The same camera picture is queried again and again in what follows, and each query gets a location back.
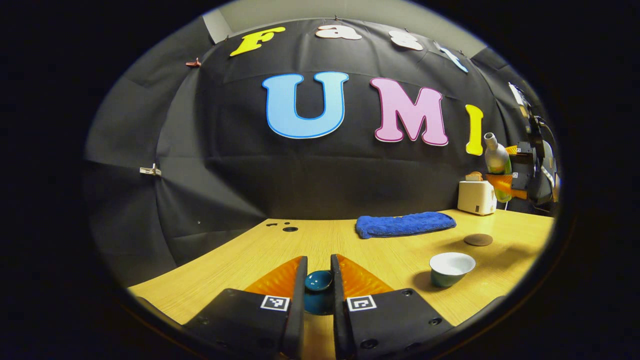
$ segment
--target blue towel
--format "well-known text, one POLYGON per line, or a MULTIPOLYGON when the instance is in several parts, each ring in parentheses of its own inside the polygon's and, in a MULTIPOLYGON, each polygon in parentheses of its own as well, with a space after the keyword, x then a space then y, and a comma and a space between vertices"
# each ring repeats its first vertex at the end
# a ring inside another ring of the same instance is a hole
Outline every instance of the blue towel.
POLYGON ((356 231, 363 239, 424 234, 452 227, 456 227, 456 221, 452 217, 435 212, 395 218, 364 216, 356 221, 356 231))

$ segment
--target teal ceramic bowl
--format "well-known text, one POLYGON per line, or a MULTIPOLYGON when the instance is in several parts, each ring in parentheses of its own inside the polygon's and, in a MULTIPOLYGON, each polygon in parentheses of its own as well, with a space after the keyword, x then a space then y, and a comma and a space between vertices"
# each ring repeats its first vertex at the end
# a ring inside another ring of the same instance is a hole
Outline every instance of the teal ceramic bowl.
POLYGON ((333 274, 314 271, 305 278, 305 311, 313 315, 333 314, 333 274))
POLYGON ((439 288, 448 288, 460 281, 476 267, 474 258, 461 252, 443 252, 429 260, 431 282, 439 288))

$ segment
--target wooden table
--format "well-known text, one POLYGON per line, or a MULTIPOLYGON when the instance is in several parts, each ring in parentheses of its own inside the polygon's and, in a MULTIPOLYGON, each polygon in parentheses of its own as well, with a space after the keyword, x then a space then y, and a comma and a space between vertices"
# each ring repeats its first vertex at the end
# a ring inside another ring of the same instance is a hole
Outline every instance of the wooden table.
MULTIPOLYGON (((452 216, 457 226, 368 240, 358 237, 356 220, 267 219, 198 259, 129 290, 184 324, 223 289, 243 290, 292 258, 307 256, 308 271, 313 272, 328 270, 331 254, 342 254, 393 289, 417 290, 452 325, 458 325, 515 286, 543 250, 554 219, 504 210, 485 217, 455 209, 441 212, 452 216), (287 226, 299 230, 282 231, 287 226), (493 243, 466 244, 464 237, 474 233, 492 235, 493 243), (450 251, 471 255, 476 268, 450 288, 435 288, 429 280, 429 259, 450 251)), ((305 314, 305 359, 335 359, 332 322, 333 316, 305 314)))

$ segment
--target white toaster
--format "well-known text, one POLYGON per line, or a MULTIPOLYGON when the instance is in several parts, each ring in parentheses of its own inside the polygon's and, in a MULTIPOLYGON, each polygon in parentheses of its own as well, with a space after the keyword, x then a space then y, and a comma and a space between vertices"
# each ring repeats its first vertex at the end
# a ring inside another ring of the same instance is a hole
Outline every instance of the white toaster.
POLYGON ((495 212, 497 203, 493 185, 488 181, 460 181, 458 209, 478 215, 489 215, 495 212))

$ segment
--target orange soft finger pad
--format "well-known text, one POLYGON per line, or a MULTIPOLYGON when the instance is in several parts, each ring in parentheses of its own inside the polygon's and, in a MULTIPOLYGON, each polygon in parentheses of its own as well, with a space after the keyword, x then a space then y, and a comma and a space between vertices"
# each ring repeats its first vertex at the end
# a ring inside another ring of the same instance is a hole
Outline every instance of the orange soft finger pad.
POLYGON ((511 188, 513 182, 513 175, 495 175, 486 174, 486 179, 496 190, 500 190, 506 193, 510 193, 514 197, 518 197, 523 200, 527 200, 527 192, 525 190, 514 190, 511 188))
POLYGON ((505 147, 504 149, 507 150, 507 154, 512 154, 512 155, 517 155, 518 154, 518 146, 517 145, 505 147))
POLYGON ((273 295, 293 298, 293 289, 296 285, 296 272, 302 256, 291 259, 278 266, 253 284, 245 291, 262 295, 273 295))
POLYGON ((366 295, 374 295, 393 291, 393 289, 368 272, 362 266, 345 258, 340 254, 338 264, 340 264, 340 272, 342 273, 342 287, 344 288, 344 298, 358 297, 366 295))

